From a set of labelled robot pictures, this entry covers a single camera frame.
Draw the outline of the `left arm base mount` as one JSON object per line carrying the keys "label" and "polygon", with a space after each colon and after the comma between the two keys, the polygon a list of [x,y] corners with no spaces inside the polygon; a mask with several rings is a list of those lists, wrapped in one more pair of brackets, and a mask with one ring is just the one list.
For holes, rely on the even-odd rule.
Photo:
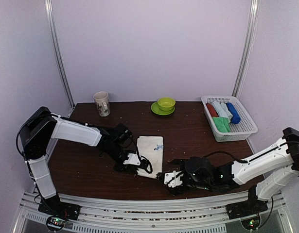
{"label": "left arm base mount", "polygon": [[77,220],[78,216],[80,214],[81,206],[77,204],[71,204],[62,202],[58,210],[53,210],[49,207],[47,207],[46,204],[40,204],[38,207],[38,211],[51,215],[51,216],[58,216],[60,218],[63,218],[65,220]]}

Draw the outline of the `white cream towel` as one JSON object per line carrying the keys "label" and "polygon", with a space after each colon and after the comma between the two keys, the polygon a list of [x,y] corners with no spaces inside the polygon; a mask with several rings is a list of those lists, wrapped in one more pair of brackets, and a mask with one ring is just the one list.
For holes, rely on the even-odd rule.
{"label": "white cream towel", "polygon": [[149,160],[152,165],[152,173],[144,169],[137,169],[137,174],[142,177],[155,179],[163,168],[163,137],[162,136],[140,136],[137,139],[137,147],[141,156]]}

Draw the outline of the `green microfiber towel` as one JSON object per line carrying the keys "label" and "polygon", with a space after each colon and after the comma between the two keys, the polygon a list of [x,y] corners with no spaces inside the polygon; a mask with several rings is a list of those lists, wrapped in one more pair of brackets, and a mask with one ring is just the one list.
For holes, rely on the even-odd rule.
{"label": "green microfiber towel", "polygon": [[217,130],[221,133],[230,133],[229,120],[225,117],[212,117]]}

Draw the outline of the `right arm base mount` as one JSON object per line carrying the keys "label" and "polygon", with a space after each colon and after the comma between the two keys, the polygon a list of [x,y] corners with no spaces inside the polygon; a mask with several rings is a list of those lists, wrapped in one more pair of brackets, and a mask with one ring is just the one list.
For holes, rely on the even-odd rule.
{"label": "right arm base mount", "polygon": [[249,203],[247,201],[228,204],[226,206],[229,219],[243,218],[255,215],[268,209],[267,203]]}

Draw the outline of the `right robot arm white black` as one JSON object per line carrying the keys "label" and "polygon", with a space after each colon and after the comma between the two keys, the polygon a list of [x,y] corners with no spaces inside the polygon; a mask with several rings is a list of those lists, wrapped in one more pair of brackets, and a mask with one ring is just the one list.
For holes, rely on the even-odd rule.
{"label": "right robot arm white black", "polygon": [[226,193],[271,171],[264,181],[252,187],[253,196],[243,203],[243,210],[251,215],[262,201],[268,201],[292,178],[299,177],[299,131],[286,128],[283,136],[268,148],[222,166],[214,166],[207,156],[174,159],[172,164],[180,165],[180,171],[166,172],[158,178],[173,195],[189,187]]}

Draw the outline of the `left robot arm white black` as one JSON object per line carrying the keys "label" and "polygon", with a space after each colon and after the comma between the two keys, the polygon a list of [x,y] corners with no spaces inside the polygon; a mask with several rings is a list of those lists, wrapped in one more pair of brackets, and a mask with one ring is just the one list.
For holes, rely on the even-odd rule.
{"label": "left robot arm white black", "polygon": [[114,160],[119,171],[130,166],[147,167],[138,148],[124,148],[127,140],[135,144],[131,131],[123,124],[114,128],[96,126],[54,114],[48,107],[41,106],[20,127],[16,147],[28,166],[42,204],[52,215],[58,216],[64,206],[50,174],[52,147],[58,141],[70,141],[97,148]]}

